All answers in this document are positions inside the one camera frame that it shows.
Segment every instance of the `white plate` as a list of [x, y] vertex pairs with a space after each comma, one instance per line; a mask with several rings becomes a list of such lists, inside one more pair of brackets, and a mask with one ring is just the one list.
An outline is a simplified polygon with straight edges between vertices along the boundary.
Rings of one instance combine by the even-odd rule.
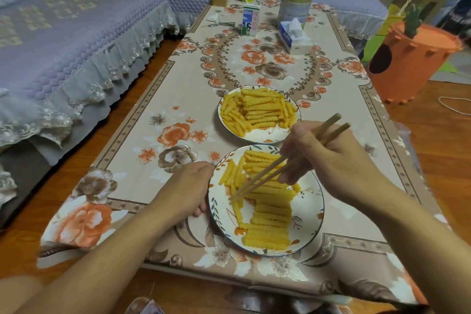
[[[286, 250], [271, 250], [256, 247], [248, 247], [242, 243], [244, 230], [237, 226], [236, 216], [229, 204], [229, 191], [224, 185], [219, 185], [227, 163], [232, 159], [238, 164], [241, 156], [248, 149], [255, 151], [266, 151], [271, 154], [278, 154], [279, 148], [259, 144], [248, 145], [229, 153], [219, 162], [214, 176], [209, 183], [209, 207], [211, 215], [222, 233], [230, 239], [235, 245], [262, 256], [285, 256], [290, 253], [301, 250], [307, 246], [319, 233], [324, 218], [324, 196], [321, 187], [314, 173], [309, 172], [304, 175], [298, 184], [301, 186], [301, 192], [291, 200], [292, 216], [288, 228], [291, 245]], [[253, 215], [253, 202], [244, 199], [244, 207], [241, 209], [243, 221], [250, 223]]]
[[[240, 90], [242, 88], [250, 88], [250, 89], [268, 88], [269, 90], [273, 90], [273, 91], [278, 92], [279, 94], [281, 94], [285, 98], [286, 102], [289, 102], [294, 107], [296, 107], [296, 109], [297, 109], [297, 111], [296, 111], [296, 122], [301, 121], [301, 111], [299, 110], [299, 107], [296, 105], [296, 103], [291, 98], [289, 98], [288, 96], [285, 96], [284, 93], [282, 93], [278, 90], [275, 90], [274, 88], [265, 87], [265, 86], [258, 86], [258, 85], [256, 85], [256, 86], [242, 86], [242, 87], [233, 89], [232, 91], [228, 92], [227, 94], [232, 94], [234, 92], [240, 92]], [[219, 101], [219, 104], [218, 104], [218, 116], [219, 116], [219, 119], [220, 119], [221, 123], [223, 124], [223, 126], [226, 127], [226, 125], [222, 121], [222, 117], [221, 117], [221, 106], [222, 106], [222, 99]], [[254, 129], [251, 132], [246, 133], [245, 136], [242, 138], [242, 137], [239, 137], [237, 134], [234, 134], [229, 128], [226, 127], [226, 129], [229, 132], [231, 132], [233, 135], [235, 135], [237, 138], [242, 139], [242, 140], [244, 140], [246, 142], [249, 142], [249, 143], [254, 143], [254, 144], [275, 144], [275, 143], [279, 143], [279, 142], [285, 140], [285, 138], [288, 136], [288, 134], [290, 132], [290, 129], [280, 128], [277, 124], [276, 127], [271, 127], [271, 128], [268, 128], [268, 129]]]

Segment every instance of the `plate rim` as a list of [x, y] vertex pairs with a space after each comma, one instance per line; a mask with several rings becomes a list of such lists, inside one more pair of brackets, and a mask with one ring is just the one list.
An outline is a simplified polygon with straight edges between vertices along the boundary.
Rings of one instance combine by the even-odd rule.
[[[224, 160], [226, 159], [226, 157], [227, 157], [228, 155], [230, 155], [231, 153], [234, 153], [234, 152], [236, 152], [236, 151], [238, 151], [238, 150], [240, 150], [240, 149], [242, 149], [242, 148], [247, 148], [247, 147], [250, 147], [250, 145], [244, 145], [243, 147], [239, 147], [239, 148], [236, 148], [236, 149], [234, 149], [234, 150], [231, 150], [230, 152], [228, 152], [225, 156], [223, 156], [223, 157], [221, 158], [221, 160], [218, 162], [218, 164], [215, 166], [215, 168], [219, 167], [220, 164], [222, 164], [222, 163], [224, 162]], [[322, 228], [322, 225], [323, 225], [323, 223], [324, 223], [324, 218], [326, 217], [326, 199], [324, 198], [324, 192], [322, 191], [321, 183], [320, 183], [319, 179], [317, 178], [317, 176], [315, 175], [314, 171], [311, 170], [310, 173], [312, 173], [312, 175], [314, 176], [315, 181], [317, 182], [317, 185], [319, 185], [319, 189], [320, 189], [320, 191], [321, 191], [322, 207], [323, 207], [323, 209], [324, 209], [324, 212], [323, 212], [324, 216], [323, 216], [322, 219], [320, 220], [321, 222], [320, 222], [319, 228], [317, 229], [315, 235], [312, 236], [312, 238], [311, 238], [305, 245], [303, 245], [302, 247], [299, 247], [298, 249], [296, 249], [296, 250], [294, 250], [294, 251], [292, 251], [292, 252], [290, 252], [290, 253], [279, 253], [279, 254], [274, 254], [274, 255], [269, 255], [269, 254], [267, 254], [267, 253], [263, 253], [263, 254], [262, 254], [262, 253], [254, 253], [253, 251], [248, 250], [247, 248], [245, 248], [245, 247], [239, 245], [238, 243], [235, 243], [230, 237], [227, 236], [226, 231], [223, 231], [223, 230], [221, 229], [221, 227], [218, 225], [218, 222], [217, 222], [216, 219], [214, 218], [214, 212], [211, 211], [211, 205], [210, 205], [210, 203], [209, 203], [209, 189], [208, 189], [208, 205], [209, 205], [209, 213], [211, 214], [211, 220], [212, 220], [212, 222], [215, 223], [216, 227], [221, 231], [221, 233], [222, 233], [222, 235], [224, 236], [224, 238], [226, 238], [227, 240], [229, 240], [229, 241], [230, 241], [234, 246], [236, 246], [237, 248], [241, 249], [241, 250], [244, 251], [244, 252], [248, 252], [248, 253], [250, 253], [250, 254], [252, 254], [252, 255], [263, 256], [263, 257], [285, 257], [285, 256], [290, 256], [290, 255], [292, 255], [293, 253], [299, 252], [299, 251], [301, 251], [302, 249], [306, 248], [312, 241], [314, 241], [314, 239], [317, 237], [317, 235], [321, 232], [321, 228]]]
[[273, 91], [278, 92], [279, 94], [282, 94], [283, 97], [288, 97], [288, 98], [294, 103], [294, 105], [295, 105], [295, 106], [297, 107], [297, 109], [298, 109], [298, 110], [296, 111], [297, 113], [299, 112], [299, 120], [297, 120], [297, 122], [302, 121], [301, 110], [300, 110], [299, 106], [296, 104], [296, 102], [295, 102], [290, 96], [285, 95], [282, 91], [279, 91], [279, 90], [277, 90], [277, 89], [275, 89], [275, 88], [268, 87], [268, 86], [260, 86], [260, 85], [245, 85], [245, 86], [239, 86], [239, 87], [236, 87], [236, 88], [234, 88], [234, 89], [228, 91], [224, 96], [222, 96], [221, 99], [218, 101], [218, 106], [217, 106], [217, 108], [216, 108], [216, 112], [218, 113], [219, 121], [220, 121], [221, 124], [224, 126], [224, 128], [227, 129], [227, 131], [228, 131], [229, 133], [231, 133], [234, 137], [236, 137], [236, 138], [238, 138], [238, 139], [240, 139], [240, 140], [242, 140], [242, 141], [244, 141], [244, 142], [246, 142], [246, 143], [249, 143], [249, 144], [262, 144], [262, 145], [264, 145], [264, 144], [272, 145], [272, 144], [281, 143], [281, 142], [283, 142], [284, 140], [286, 140], [286, 138], [287, 138], [288, 135], [289, 135], [289, 132], [287, 133], [287, 135], [286, 135], [286, 137], [285, 137], [284, 139], [281, 139], [281, 140], [279, 140], [279, 141], [277, 141], [277, 142], [259, 143], [259, 142], [254, 142], [254, 141], [250, 141], [250, 140], [248, 140], [248, 139], [239, 137], [237, 134], [233, 133], [233, 132], [226, 126], [226, 124], [222, 121], [220, 109], [221, 109], [221, 106], [222, 106], [221, 101], [224, 99], [224, 97], [225, 97], [227, 94], [229, 94], [229, 93], [231, 93], [231, 92], [233, 92], [233, 91], [235, 91], [235, 90], [242, 89], [242, 88], [248, 88], [248, 87], [254, 87], [254, 86], [260, 87], [260, 88], [268, 88], [268, 89], [270, 89], [270, 90], [273, 90]]

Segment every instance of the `wooden floor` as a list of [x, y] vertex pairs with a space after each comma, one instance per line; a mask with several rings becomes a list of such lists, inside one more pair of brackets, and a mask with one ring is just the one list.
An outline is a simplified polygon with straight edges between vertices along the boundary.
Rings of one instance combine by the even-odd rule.
[[[48, 283], [73, 264], [69, 261], [53, 268], [37, 269], [41, 234], [177, 43], [173, 40], [162, 42], [146, 70], [113, 107], [109, 117], [56, 168], [0, 238], [0, 278], [32, 275]], [[469, 85], [429, 81], [412, 103], [387, 106], [393, 120], [412, 130], [412, 143], [429, 186], [451, 227], [468, 243], [471, 243], [471, 117], [453, 113], [441, 106], [437, 98], [469, 98], [470, 95]], [[470, 103], [448, 103], [471, 113]], [[129, 303], [139, 296], [152, 296], [166, 314], [242, 314], [250, 311], [276, 314], [289, 313], [292, 305], [287, 297], [141, 269], [123, 293], [114, 313], [124, 313]], [[350, 309], [354, 314], [372, 314], [392, 307], [355, 300]]]

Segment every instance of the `hand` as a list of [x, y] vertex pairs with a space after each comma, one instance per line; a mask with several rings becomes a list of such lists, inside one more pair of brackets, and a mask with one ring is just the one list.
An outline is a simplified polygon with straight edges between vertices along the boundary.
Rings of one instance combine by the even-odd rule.
[[[294, 184], [314, 169], [326, 190], [334, 198], [349, 205], [369, 206], [376, 201], [385, 200], [380, 195], [394, 185], [376, 167], [350, 129], [323, 146], [311, 133], [319, 125], [321, 122], [305, 121], [292, 126], [281, 148], [281, 154], [288, 155], [292, 149], [297, 148], [305, 159], [301, 164], [280, 174], [278, 181]], [[326, 133], [332, 132], [336, 127], [330, 127]]]
[[205, 196], [214, 167], [200, 161], [182, 166], [160, 189], [151, 206], [164, 208], [170, 226], [183, 221], [191, 214], [200, 216], [206, 211]]

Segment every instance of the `white cable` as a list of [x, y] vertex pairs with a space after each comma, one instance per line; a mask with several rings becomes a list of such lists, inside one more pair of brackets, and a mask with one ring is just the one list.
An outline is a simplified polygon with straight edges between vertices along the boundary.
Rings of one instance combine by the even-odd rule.
[[445, 99], [445, 100], [463, 100], [463, 101], [468, 101], [468, 102], [471, 102], [471, 100], [468, 100], [467, 98], [456, 98], [456, 97], [439, 97], [439, 102], [442, 106], [444, 107], [447, 107], [448, 109], [452, 110], [453, 112], [456, 112], [456, 113], [459, 113], [459, 114], [462, 114], [464, 116], [471, 116], [471, 113], [464, 113], [464, 112], [460, 112], [454, 108], [451, 108], [450, 106], [447, 106], [446, 104], [444, 104], [441, 99]]

